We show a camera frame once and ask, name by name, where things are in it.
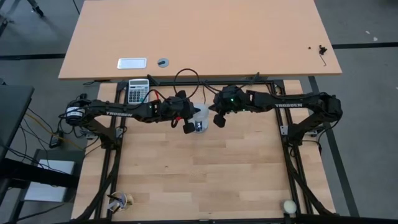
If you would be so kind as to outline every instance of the wooden tabletop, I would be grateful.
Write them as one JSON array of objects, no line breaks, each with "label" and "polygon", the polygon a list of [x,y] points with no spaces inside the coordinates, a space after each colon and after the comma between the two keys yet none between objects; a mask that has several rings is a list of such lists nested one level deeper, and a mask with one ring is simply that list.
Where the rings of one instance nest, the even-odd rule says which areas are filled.
[{"label": "wooden tabletop", "polygon": [[[147,65],[119,70],[119,58]],[[172,77],[183,68],[208,77],[341,74],[313,0],[104,0],[84,2],[59,78]]]},{"label": "wooden tabletop", "polygon": [[[302,93],[297,80],[285,81],[285,87],[287,94]],[[174,95],[171,86],[156,89],[166,97]],[[189,94],[194,86],[178,89]],[[264,85],[248,89],[267,92]],[[116,84],[102,84],[98,99],[113,101],[115,92]],[[205,94],[206,103],[210,104],[214,95],[206,89]],[[201,87],[191,100],[204,101]],[[308,116],[306,109],[291,112],[296,123]],[[214,114],[210,111],[209,128],[202,134],[184,134],[182,124],[173,129],[169,122],[145,124],[127,119],[116,188],[130,193],[134,204],[129,210],[116,213],[113,220],[283,216],[280,203],[291,197],[275,112],[229,114],[225,128],[212,123]],[[110,116],[100,116],[98,120],[109,125]],[[308,186],[324,206],[333,211],[317,145],[305,142],[300,152]],[[73,218],[79,216],[94,197],[103,158],[104,149],[97,149],[86,157]]]}]

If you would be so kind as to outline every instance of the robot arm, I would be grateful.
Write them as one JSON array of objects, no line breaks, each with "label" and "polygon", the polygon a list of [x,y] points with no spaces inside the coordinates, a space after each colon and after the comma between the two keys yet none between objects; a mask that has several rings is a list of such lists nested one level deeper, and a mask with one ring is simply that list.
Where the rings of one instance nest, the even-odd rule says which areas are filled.
[{"label": "robot arm", "polygon": [[176,127],[179,119],[183,119],[185,134],[195,131],[195,126],[188,120],[199,112],[194,108],[193,103],[186,98],[185,91],[170,96],[163,102],[154,100],[139,105],[103,102],[101,100],[74,100],[68,104],[66,111],[66,122],[71,126],[86,128],[93,134],[99,136],[103,147],[117,147],[119,137],[116,130],[107,128],[95,118],[101,115],[134,118],[140,122],[158,123],[163,121],[174,121],[172,127]]},{"label": "robot arm", "polygon": [[217,112],[214,123],[221,128],[225,126],[225,114],[240,111],[260,113],[280,108],[308,108],[313,111],[313,114],[299,124],[288,127],[288,141],[298,145],[302,143],[307,131],[315,129],[323,122],[338,121],[343,115],[340,100],[336,99],[335,95],[309,93],[275,96],[251,90],[244,93],[237,86],[224,87],[216,94],[214,104],[209,107],[210,110]]}]

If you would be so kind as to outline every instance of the white calculator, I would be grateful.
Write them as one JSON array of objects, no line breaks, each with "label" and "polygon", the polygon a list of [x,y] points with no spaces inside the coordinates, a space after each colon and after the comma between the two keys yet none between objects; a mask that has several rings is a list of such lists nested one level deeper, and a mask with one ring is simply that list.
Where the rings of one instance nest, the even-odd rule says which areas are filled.
[{"label": "white calculator", "polygon": [[149,91],[149,80],[145,78],[137,78],[129,80],[129,104],[148,103],[149,95],[145,98]]}]

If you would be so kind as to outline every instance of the desk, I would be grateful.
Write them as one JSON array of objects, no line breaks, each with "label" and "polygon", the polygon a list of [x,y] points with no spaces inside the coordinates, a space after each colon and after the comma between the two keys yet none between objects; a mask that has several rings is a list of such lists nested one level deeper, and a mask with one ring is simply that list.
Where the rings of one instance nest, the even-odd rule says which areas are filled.
[{"label": "desk", "polygon": [[[299,81],[284,84],[287,94],[302,93]],[[164,96],[174,95],[171,86],[155,88]],[[189,95],[194,88],[179,86],[177,90],[184,89]],[[191,101],[203,102],[201,88]],[[248,89],[268,91],[265,85]],[[101,84],[98,99],[113,101],[115,92],[115,83]],[[207,89],[205,94],[210,104],[214,95]],[[291,112],[295,123],[308,116],[306,109]],[[98,117],[104,125],[110,119]],[[132,194],[134,204],[114,214],[113,220],[282,217],[280,203],[290,199],[290,190],[275,113],[229,114],[226,119],[225,128],[211,122],[205,133],[188,135],[182,124],[172,129],[169,122],[144,124],[127,119],[116,188]],[[84,211],[98,189],[104,152],[93,151],[83,163],[72,218]],[[333,211],[317,145],[305,142],[300,152],[308,186]]]},{"label": "desk", "polygon": [[[118,70],[119,58],[147,66]],[[104,0],[84,2],[59,78],[172,77],[183,68],[201,77],[341,74],[313,0]]]}]

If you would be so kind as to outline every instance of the wire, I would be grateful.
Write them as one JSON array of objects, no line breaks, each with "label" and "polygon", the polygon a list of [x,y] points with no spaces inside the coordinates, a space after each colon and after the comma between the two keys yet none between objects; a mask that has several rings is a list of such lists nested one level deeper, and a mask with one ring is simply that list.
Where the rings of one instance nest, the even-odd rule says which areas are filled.
[{"label": "wire", "polygon": [[64,118],[60,118],[60,121],[58,121],[57,131],[61,130],[65,134],[72,133],[73,132],[73,128],[69,132],[66,132],[65,130],[63,130],[63,128],[62,128],[62,119],[64,119]]},{"label": "wire", "polygon": [[23,128],[22,126],[20,126],[19,128],[21,128],[22,130],[24,130],[26,133],[28,133],[28,134],[30,134],[30,135],[32,135],[32,136],[34,136],[35,138],[37,138],[38,140],[42,141],[43,143],[45,143],[45,144],[47,144],[47,145],[49,145],[49,144],[50,144],[50,143],[48,143],[48,142],[44,141],[43,139],[36,137],[36,136],[35,136],[35,135],[34,135],[32,132],[30,132],[30,131],[26,130],[26,129],[25,129],[25,128]]},{"label": "wire", "polygon": [[203,98],[205,99],[203,101],[203,104],[205,105],[206,104],[206,93],[205,93],[205,86],[204,85],[203,85]]},{"label": "wire", "polygon": [[97,147],[95,147],[94,149],[92,149],[92,150],[90,150],[89,152],[87,152],[87,153],[85,154],[85,156],[83,156],[83,159],[85,159],[86,156],[87,156],[88,154],[92,153],[95,149],[101,147],[102,145],[103,145],[103,144],[100,144],[99,146],[97,146]]},{"label": "wire", "polygon": [[8,148],[8,150],[9,150],[10,152],[12,152],[14,155],[16,155],[16,156],[18,156],[18,157],[24,157],[24,158],[26,158],[27,160],[29,160],[29,161],[31,161],[31,162],[33,162],[33,163],[35,163],[35,164],[41,166],[41,168],[43,168],[43,169],[44,169],[44,167],[47,167],[49,170],[57,171],[57,172],[60,172],[60,173],[63,173],[63,174],[67,174],[67,173],[64,172],[64,171],[57,170],[57,169],[53,169],[53,168],[49,167],[48,165],[41,164],[39,161],[37,161],[36,159],[34,159],[34,158],[31,157],[31,156],[28,156],[27,154],[23,154],[23,153],[21,153],[21,152],[18,152],[17,150],[11,149],[11,148],[8,147],[8,146],[4,146],[4,145],[3,145],[3,147]]},{"label": "wire", "polygon": [[198,80],[198,81],[197,81],[197,87],[196,87],[195,90],[192,92],[192,94],[191,94],[190,96],[187,97],[187,99],[189,99],[189,98],[191,98],[191,97],[197,92],[197,90],[198,90],[198,88],[199,88],[199,84],[200,84],[200,81],[199,81],[199,74],[198,74],[194,69],[191,69],[191,68],[184,68],[184,69],[181,69],[179,72],[177,72],[177,74],[175,74],[174,80],[173,80],[173,89],[174,89],[174,93],[175,93],[175,94],[177,94],[177,90],[175,89],[175,81],[176,81],[178,75],[179,75],[181,72],[183,72],[183,71],[191,71],[191,72],[193,72],[193,73],[197,76],[197,80]]},{"label": "wire", "polygon": [[303,140],[303,142],[315,142],[318,145],[318,148],[322,149],[322,145],[318,141],[315,141],[315,140]]},{"label": "wire", "polygon": [[57,208],[59,208],[59,207],[62,207],[62,206],[64,206],[64,205],[66,205],[66,203],[71,202],[71,201],[75,198],[75,196],[76,196],[76,195],[74,195],[69,201],[64,202],[64,203],[61,204],[61,205],[57,205],[57,206],[54,206],[54,207],[49,208],[49,209],[47,209],[47,210],[44,210],[43,212],[37,212],[37,213],[33,213],[33,214],[31,214],[31,215],[27,215],[27,216],[24,216],[24,217],[20,217],[20,218],[18,218],[18,219],[16,220],[16,222],[25,220],[25,219],[27,219],[27,218],[35,217],[35,216],[37,216],[37,215],[45,214],[45,213],[47,213],[47,212],[51,212],[52,210],[57,209]]},{"label": "wire", "polygon": [[[122,136],[122,135],[123,135],[124,133],[126,133],[126,132],[127,132],[127,127],[124,127],[124,128],[123,128],[123,132],[120,133],[120,135],[119,135],[117,138],[120,138],[120,136]],[[99,138],[100,138],[100,137],[98,137],[93,143],[91,143],[91,144],[89,144],[88,146],[86,146],[85,149],[88,148],[88,147],[90,147],[90,146],[92,146],[94,143],[96,143],[96,142],[98,141]],[[83,156],[83,159],[85,159],[85,157],[86,157],[88,154],[92,153],[94,150],[96,150],[97,148],[101,147],[102,145],[103,145],[103,143],[100,144],[99,146],[95,147],[94,149],[90,150],[89,152],[87,152],[87,153],[85,154],[85,156]]]},{"label": "wire", "polygon": [[26,114],[26,116],[32,118],[37,124],[39,124],[46,132],[50,133],[52,136],[54,136],[54,137],[56,137],[56,138],[58,138],[58,139],[64,140],[65,142],[69,142],[70,144],[72,144],[72,145],[75,146],[76,148],[78,148],[78,149],[84,151],[84,149],[83,149],[82,147],[78,146],[78,145],[77,145],[76,143],[74,143],[73,141],[71,141],[71,140],[69,140],[69,139],[64,139],[64,138],[62,138],[62,137],[60,137],[60,136],[57,136],[56,134],[52,133],[51,131],[49,131],[37,118],[33,117],[32,115],[30,115],[30,114],[28,114],[28,113]]},{"label": "wire", "polygon": [[39,117],[51,129],[51,132],[54,132],[51,125],[49,125],[48,122],[46,122],[41,116],[39,116],[37,113],[35,113],[35,111],[32,111],[32,109],[30,109],[30,108],[28,108],[28,110],[30,112],[32,112],[34,115],[36,115],[37,117]]},{"label": "wire", "polygon": [[79,15],[80,15],[80,11],[79,11],[79,9],[77,8],[77,5],[76,5],[76,2],[75,2],[75,0],[72,0],[72,1],[73,1],[73,4],[75,5],[75,8],[76,8],[77,14],[79,14]]},{"label": "wire", "polygon": [[25,135],[25,131],[22,129],[22,133],[24,135],[24,141],[25,141],[25,154],[27,154],[27,141],[26,141],[26,135]]},{"label": "wire", "polygon": [[333,129],[333,128],[338,124],[338,122],[340,121],[340,119],[338,119],[338,120],[336,121],[336,123],[334,123],[332,126],[330,126],[330,128],[326,128],[325,130],[323,130],[323,131],[319,134],[318,142],[321,141],[321,138],[322,138],[323,134],[325,134],[327,131]]},{"label": "wire", "polygon": [[49,162],[49,152],[46,150],[46,148],[43,146],[42,142],[40,142],[39,140],[39,136],[32,130],[32,128],[30,128],[29,124],[27,123],[26,119],[24,118],[25,124],[27,126],[27,128],[32,131],[33,136],[35,136],[37,138],[37,141],[39,142],[39,144],[42,146],[43,150],[45,151],[45,159],[47,160],[47,165],[49,165],[50,167],[50,162]]},{"label": "wire", "polygon": [[87,149],[88,147],[94,145],[99,139],[100,139],[100,137],[98,136],[97,139],[95,139],[95,141],[93,143],[87,145],[86,147],[84,147],[84,149]]},{"label": "wire", "polygon": [[76,138],[81,138],[81,137],[84,136],[84,134],[81,134],[81,136],[78,136],[77,133],[76,133],[75,127],[72,127],[72,130],[73,130],[73,134],[75,135]]}]

